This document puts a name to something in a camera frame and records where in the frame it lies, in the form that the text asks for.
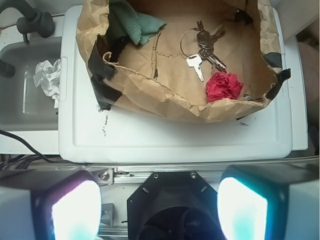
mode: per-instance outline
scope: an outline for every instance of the red tissue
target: red tissue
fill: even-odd
[[[206,83],[206,98],[209,103],[221,99],[237,99],[244,84],[232,73],[216,72]]]

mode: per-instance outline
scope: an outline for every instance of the light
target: light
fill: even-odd
[[[233,177],[218,188],[220,225],[228,240],[264,240],[268,201]]]
[[[94,240],[101,218],[101,193],[92,180],[82,182],[52,206],[55,240]]]

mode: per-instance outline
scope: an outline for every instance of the faucet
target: faucet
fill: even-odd
[[[27,44],[29,33],[38,33],[42,38],[50,37],[55,31],[54,20],[49,12],[32,8],[25,0],[0,0],[0,14],[7,8],[17,9],[23,17],[16,22],[16,28]]]

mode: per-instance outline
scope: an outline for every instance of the bright light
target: bright light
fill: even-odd
[[[91,180],[82,182],[52,206],[55,240],[94,240],[101,219],[101,192]]]
[[[223,179],[217,195],[218,216],[228,240],[264,240],[268,201],[233,177]]]

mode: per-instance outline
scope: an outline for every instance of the white container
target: white container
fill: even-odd
[[[240,120],[180,123],[112,106],[100,111],[76,43],[82,6],[64,17],[59,153],[74,162],[155,164],[278,159],[292,150],[288,82],[271,104]],[[279,18],[277,26],[286,68]]]

